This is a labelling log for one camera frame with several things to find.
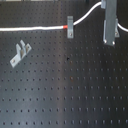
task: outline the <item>screw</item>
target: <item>screw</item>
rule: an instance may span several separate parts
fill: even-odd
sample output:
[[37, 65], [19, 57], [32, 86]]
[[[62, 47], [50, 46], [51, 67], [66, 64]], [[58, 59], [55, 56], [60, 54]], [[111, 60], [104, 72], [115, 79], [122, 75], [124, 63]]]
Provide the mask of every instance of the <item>screw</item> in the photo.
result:
[[12, 60], [12, 63], [15, 63], [15, 60], [14, 59]]
[[115, 45], [115, 42], [113, 41], [113, 45]]
[[107, 40], [104, 40], [104, 43], [106, 44], [107, 43]]
[[70, 36], [72, 36], [72, 33], [70, 33]]

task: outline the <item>white cable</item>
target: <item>white cable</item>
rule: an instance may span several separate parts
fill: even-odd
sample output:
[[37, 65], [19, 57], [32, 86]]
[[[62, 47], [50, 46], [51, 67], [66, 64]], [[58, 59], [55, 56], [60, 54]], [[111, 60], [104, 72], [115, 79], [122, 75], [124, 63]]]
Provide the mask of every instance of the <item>white cable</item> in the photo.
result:
[[54, 30], [54, 29], [63, 29], [63, 26], [0, 28], [0, 31], [32, 31], [32, 30]]
[[[73, 23], [73, 25], [79, 24], [83, 21], [96, 7], [101, 5], [101, 2], [95, 4], [82, 18]], [[56, 30], [63, 29], [64, 26], [52, 26], [52, 27], [19, 27], [19, 28], [0, 28], [0, 31], [33, 31], [33, 30]]]
[[81, 17], [79, 20], [75, 21], [73, 25], [79, 24], [81, 21], [83, 21], [85, 18], [89, 16], [89, 14], [98, 6], [101, 5], [101, 2], [96, 3], [83, 17]]
[[119, 23], [118, 23], [118, 27], [119, 27], [120, 29], [122, 29], [123, 31], [128, 32], [128, 29], [122, 27]]

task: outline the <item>white wire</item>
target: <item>white wire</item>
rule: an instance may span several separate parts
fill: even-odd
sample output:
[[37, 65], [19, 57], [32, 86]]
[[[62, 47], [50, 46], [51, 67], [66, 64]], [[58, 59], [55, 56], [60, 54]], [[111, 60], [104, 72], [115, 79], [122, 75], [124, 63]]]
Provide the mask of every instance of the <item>white wire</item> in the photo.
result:
[[83, 21], [85, 18], [89, 16], [89, 14], [98, 6], [101, 5], [101, 2], [96, 3], [83, 17], [81, 17], [79, 20], [75, 21], [73, 25], [79, 24], [81, 21]]
[[[98, 2], [97, 4], [95, 4], [82, 18], [74, 22], [73, 25], [77, 25], [81, 21], [83, 21], [99, 5], [101, 5], [101, 2]], [[63, 26], [0, 28], [0, 31], [33, 31], [33, 30], [56, 30], [56, 29], [63, 29]]]
[[122, 27], [119, 23], [118, 23], [118, 27], [119, 27], [120, 29], [122, 29], [123, 31], [128, 32], [128, 29]]
[[32, 30], [54, 30], [54, 29], [63, 29], [63, 26], [0, 28], [0, 31], [32, 31]]

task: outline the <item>black perforated surface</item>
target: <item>black perforated surface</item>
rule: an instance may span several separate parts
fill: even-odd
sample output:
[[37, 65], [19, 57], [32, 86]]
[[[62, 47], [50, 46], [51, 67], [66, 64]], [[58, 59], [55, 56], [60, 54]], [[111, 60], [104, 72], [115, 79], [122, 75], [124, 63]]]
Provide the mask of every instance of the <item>black perforated surface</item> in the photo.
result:
[[[0, 27], [51, 26], [77, 20], [97, 0], [1, 3]], [[128, 1], [118, 1], [128, 27]], [[128, 34], [104, 46], [105, 13], [97, 8], [66, 30], [0, 32], [0, 128], [127, 128]], [[32, 51], [12, 69], [20, 40]]]

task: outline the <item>mounting post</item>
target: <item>mounting post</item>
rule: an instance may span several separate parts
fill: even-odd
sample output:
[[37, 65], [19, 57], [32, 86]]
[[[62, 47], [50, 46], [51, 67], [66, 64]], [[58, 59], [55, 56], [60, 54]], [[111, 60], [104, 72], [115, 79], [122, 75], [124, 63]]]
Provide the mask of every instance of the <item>mounting post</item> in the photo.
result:
[[115, 45], [117, 0], [106, 0], [106, 14], [104, 21], [104, 44]]
[[73, 39], [73, 37], [74, 37], [74, 32], [73, 32], [73, 16], [68, 16], [67, 17], [67, 24], [68, 24], [67, 37], [69, 39]]
[[25, 45], [25, 43], [20, 41], [22, 49], [19, 44], [16, 44], [16, 52], [17, 54], [10, 60], [12, 67], [14, 68], [30, 51], [31, 46], [29, 44]]

